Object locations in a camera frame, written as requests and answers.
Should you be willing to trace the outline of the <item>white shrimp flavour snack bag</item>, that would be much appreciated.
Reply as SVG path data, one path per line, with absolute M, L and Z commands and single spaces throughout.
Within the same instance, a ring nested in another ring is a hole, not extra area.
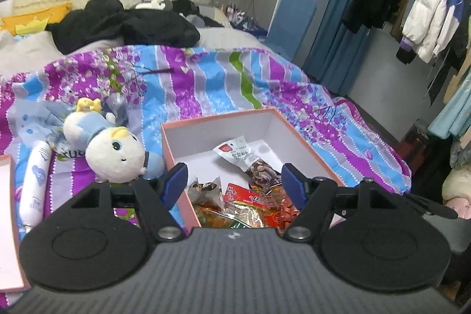
M 226 140 L 213 148 L 218 156 L 240 168 L 254 184 L 269 190 L 282 184 L 281 173 L 259 157 L 243 136 Z

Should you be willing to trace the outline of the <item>clear red spicy strips packet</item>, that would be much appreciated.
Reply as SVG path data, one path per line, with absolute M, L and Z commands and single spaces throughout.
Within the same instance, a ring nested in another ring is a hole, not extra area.
M 251 228 L 279 227 L 282 207 L 290 202 L 282 186 L 265 193 L 259 187 L 247 189 L 229 183 L 223 195 L 224 213 Z

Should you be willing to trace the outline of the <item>pink box lid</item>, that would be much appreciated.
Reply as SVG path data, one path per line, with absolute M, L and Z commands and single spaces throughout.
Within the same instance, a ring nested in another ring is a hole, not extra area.
M 19 233 L 14 204 L 14 167 L 10 155 L 1 156 L 0 179 L 0 261 L 1 292 L 18 292 L 29 288 L 19 262 Z

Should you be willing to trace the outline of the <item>blue curtain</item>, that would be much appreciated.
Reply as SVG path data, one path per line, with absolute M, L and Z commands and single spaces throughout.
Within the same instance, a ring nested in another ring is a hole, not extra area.
M 370 30 L 356 33 L 343 24 L 351 0 L 329 0 L 314 43 L 303 65 L 304 72 L 331 93 L 345 96 L 359 74 L 370 43 Z

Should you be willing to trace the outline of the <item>white blue plush toy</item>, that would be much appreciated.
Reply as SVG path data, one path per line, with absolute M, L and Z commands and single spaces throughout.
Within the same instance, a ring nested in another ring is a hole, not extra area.
M 83 97 L 63 124 L 63 134 L 72 147 L 84 151 L 89 167 L 99 179 L 126 183 L 134 179 L 158 179 L 165 173 L 163 158 L 146 151 L 114 115 L 101 113 L 101 101 Z

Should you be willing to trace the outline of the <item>white spray bottle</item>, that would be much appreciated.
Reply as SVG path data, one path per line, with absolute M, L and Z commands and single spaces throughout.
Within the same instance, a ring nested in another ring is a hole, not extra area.
M 52 149 L 46 141 L 34 143 L 26 166 L 18 213 L 26 233 L 43 220 L 51 156 Z

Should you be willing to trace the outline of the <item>black clothing pile on bed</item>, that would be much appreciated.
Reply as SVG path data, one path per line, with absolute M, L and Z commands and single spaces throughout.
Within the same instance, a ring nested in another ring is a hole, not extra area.
M 191 48 L 200 40 L 199 28 L 222 28 L 202 14 L 191 0 L 142 1 L 129 9 L 120 0 L 89 0 L 56 23 L 46 26 L 63 54 L 98 41 L 124 45 L 165 45 Z

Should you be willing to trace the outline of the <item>blue folded chair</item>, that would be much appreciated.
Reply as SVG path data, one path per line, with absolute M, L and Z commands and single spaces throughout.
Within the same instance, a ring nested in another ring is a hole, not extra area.
M 281 0 L 264 44 L 293 61 L 317 10 L 315 0 Z

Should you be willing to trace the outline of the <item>white puffer jacket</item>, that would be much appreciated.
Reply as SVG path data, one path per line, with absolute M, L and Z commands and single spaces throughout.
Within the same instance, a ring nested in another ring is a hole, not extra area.
M 445 49 L 456 32 L 463 0 L 415 0 L 402 28 L 396 57 L 409 64 L 418 57 L 429 63 Z

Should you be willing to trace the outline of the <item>pink cardboard box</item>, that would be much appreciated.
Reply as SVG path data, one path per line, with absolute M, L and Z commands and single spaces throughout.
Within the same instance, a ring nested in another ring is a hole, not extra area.
M 188 168 L 177 201 L 186 230 L 278 226 L 287 163 L 309 179 L 340 181 L 274 108 L 170 122 L 161 130 L 167 167 Z

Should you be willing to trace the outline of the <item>light blue plastic bag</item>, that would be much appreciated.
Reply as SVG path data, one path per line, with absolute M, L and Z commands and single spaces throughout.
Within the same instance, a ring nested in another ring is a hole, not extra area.
M 104 103 L 82 97 L 74 106 L 21 99 L 14 105 L 11 117 L 25 145 L 31 147 L 44 141 L 58 154 L 70 158 L 83 156 L 91 139 L 103 129 L 126 126 L 129 122 L 121 97 L 111 97 Z

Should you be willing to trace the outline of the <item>silver brown snack packet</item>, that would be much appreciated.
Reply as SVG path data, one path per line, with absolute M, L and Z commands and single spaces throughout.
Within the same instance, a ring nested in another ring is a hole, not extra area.
M 193 179 L 186 188 L 190 202 L 195 206 L 211 207 L 215 210 L 223 209 L 223 195 L 220 177 L 212 182 L 199 182 Z

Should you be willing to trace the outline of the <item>colourful striped floral bedspread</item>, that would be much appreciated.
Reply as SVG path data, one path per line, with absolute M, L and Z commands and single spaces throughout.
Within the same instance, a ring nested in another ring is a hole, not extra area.
M 296 65 L 261 49 L 175 49 L 125 46 L 73 54 L 1 80 L 1 152 L 16 160 L 21 185 L 29 150 L 14 128 L 20 99 L 72 104 L 80 97 L 122 95 L 145 148 L 161 152 L 160 126 L 226 112 L 277 108 L 351 187 L 363 176 L 405 193 L 411 172 L 367 127 L 354 104 L 312 84 Z

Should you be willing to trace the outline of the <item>yellow pillow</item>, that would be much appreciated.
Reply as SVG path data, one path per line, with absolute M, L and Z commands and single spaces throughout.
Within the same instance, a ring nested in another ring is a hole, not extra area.
M 46 30 L 48 24 L 59 23 L 71 10 L 69 2 L 36 12 L 2 17 L 1 31 L 8 31 L 12 36 L 26 36 Z

